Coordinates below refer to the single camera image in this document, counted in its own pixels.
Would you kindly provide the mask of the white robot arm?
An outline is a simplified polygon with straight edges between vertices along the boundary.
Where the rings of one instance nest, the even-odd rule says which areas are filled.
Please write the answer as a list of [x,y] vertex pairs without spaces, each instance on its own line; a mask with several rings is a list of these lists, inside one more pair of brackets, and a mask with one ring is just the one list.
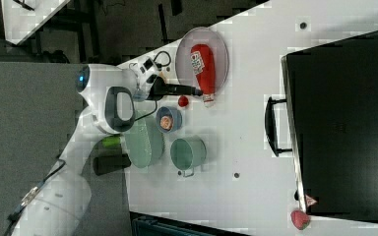
[[127,69],[88,64],[80,71],[76,90],[87,106],[57,163],[8,216],[4,236],[72,236],[92,198],[82,172],[94,146],[133,127],[136,102],[204,94],[199,88],[165,83],[159,76],[162,67],[146,56]]

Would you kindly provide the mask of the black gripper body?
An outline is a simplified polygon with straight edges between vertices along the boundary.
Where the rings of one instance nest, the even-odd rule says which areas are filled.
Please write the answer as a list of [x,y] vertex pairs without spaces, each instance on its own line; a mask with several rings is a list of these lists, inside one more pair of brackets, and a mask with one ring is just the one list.
[[157,77],[150,89],[148,100],[159,101],[166,95],[176,95],[175,89],[162,77]]

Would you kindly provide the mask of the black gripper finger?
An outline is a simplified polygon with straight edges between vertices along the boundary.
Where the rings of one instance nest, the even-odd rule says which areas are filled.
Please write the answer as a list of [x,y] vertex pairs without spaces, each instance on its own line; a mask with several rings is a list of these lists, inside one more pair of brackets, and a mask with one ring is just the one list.
[[178,85],[176,87],[176,92],[180,95],[194,95],[194,96],[202,96],[203,91],[201,89],[189,86]]

